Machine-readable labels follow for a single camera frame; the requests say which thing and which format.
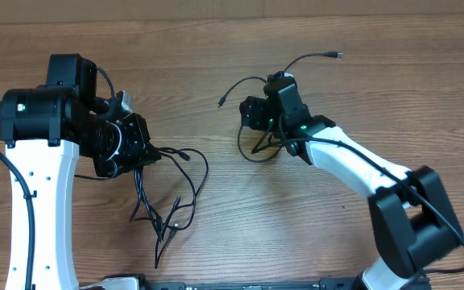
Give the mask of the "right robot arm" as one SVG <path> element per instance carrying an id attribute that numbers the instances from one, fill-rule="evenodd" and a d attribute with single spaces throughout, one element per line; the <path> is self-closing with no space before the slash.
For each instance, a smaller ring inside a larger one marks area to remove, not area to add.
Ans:
<path id="1" fill-rule="evenodd" d="M 252 151 L 285 149 L 334 175 L 368 204 L 379 259 L 354 278 L 320 280 L 321 289 L 429 289 L 430 264 L 458 247 L 464 233 L 439 175 L 377 156 L 335 122 L 312 115 L 292 75 L 265 80 L 264 97 L 239 105 L 241 125 L 263 132 Z"/>

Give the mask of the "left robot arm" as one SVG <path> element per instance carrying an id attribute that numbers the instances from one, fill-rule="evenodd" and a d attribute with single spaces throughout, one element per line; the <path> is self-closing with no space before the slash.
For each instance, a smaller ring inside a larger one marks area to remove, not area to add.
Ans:
<path id="1" fill-rule="evenodd" d="M 106 179 L 160 159 L 127 94 L 97 95 L 102 73 L 78 54 L 54 54 L 43 85 L 11 89 L 0 101 L 12 190 L 9 289 L 78 288 L 72 199 L 82 156 Z"/>

